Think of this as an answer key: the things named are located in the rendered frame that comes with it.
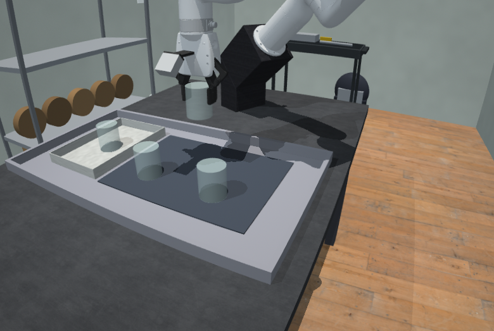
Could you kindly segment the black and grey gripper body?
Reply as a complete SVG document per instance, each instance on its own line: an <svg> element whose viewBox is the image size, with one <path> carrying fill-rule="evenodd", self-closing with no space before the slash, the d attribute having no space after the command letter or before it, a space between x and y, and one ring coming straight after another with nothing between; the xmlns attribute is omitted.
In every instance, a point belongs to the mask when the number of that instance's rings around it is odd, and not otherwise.
<svg viewBox="0 0 494 331"><path fill-rule="evenodd" d="M213 70L217 71L214 58L221 63L220 48L217 33L180 32L177 36L177 51L193 51L194 55L184 57L179 70L180 74L197 77L211 77ZM214 69L213 69L214 68ZM218 71L215 73L219 73Z"/></svg>

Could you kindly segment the clear glass jar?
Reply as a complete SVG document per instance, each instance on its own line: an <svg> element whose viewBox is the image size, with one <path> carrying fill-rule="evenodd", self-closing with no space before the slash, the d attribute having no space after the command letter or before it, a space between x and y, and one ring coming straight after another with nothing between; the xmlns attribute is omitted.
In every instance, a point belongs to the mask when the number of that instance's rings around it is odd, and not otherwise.
<svg viewBox="0 0 494 331"><path fill-rule="evenodd" d="M96 124L100 150L105 153L117 151L121 148L118 123L115 120L106 120Z"/></svg>
<svg viewBox="0 0 494 331"><path fill-rule="evenodd" d="M162 163L157 142L140 142L133 147L133 152L139 179L149 181L161 177Z"/></svg>
<svg viewBox="0 0 494 331"><path fill-rule="evenodd" d="M196 165L199 198L218 203L227 197L227 164L218 158L207 158Z"/></svg>
<svg viewBox="0 0 494 331"><path fill-rule="evenodd" d="M207 104L207 82L191 82L185 85L186 113L191 120L206 120L213 116L213 104Z"/></svg>

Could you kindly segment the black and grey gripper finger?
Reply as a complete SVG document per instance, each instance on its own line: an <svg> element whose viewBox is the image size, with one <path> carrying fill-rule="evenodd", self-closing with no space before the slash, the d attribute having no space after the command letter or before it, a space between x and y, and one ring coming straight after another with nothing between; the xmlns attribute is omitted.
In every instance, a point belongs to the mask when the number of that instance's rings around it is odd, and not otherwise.
<svg viewBox="0 0 494 331"><path fill-rule="evenodd" d="M217 86L228 76L229 72L222 66L222 64L214 58L215 68L219 72L219 76L216 77L213 70L213 75L211 77L205 77L206 82L209 86L207 89L207 104L211 105L217 101Z"/></svg>
<svg viewBox="0 0 494 331"><path fill-rule="evenodd" d="M180 74L178 72L176 79L179 81L179 85L181 85L181 88L182 88L182 90L181 90L182 100L185 101L186 100L185 85L190 83L189 82L190 76L189 75L183 75L183 74Z"/></svg>

